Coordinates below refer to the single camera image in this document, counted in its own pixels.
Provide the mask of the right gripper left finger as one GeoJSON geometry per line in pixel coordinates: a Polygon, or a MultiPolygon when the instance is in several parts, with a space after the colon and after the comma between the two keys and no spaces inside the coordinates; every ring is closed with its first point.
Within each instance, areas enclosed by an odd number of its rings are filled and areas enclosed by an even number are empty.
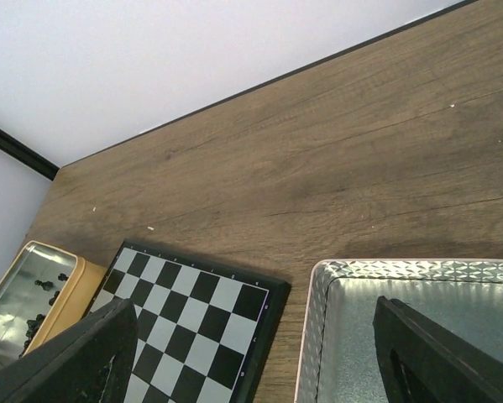
{"type": "Polygon", "coordinates": [[[133,302],[109,302],[0,369],[0,402],[123,402],[138,333],[133,302]]]}

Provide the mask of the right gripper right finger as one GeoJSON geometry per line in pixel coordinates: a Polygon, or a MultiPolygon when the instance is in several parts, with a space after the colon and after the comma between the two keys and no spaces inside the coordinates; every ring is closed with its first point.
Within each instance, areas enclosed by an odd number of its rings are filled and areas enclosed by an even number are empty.
{"type": "Polygon", "coordinates": [[[389,402],[503,402],[503,363],[403,301],[380,296],[373,327],[389,402]]]}

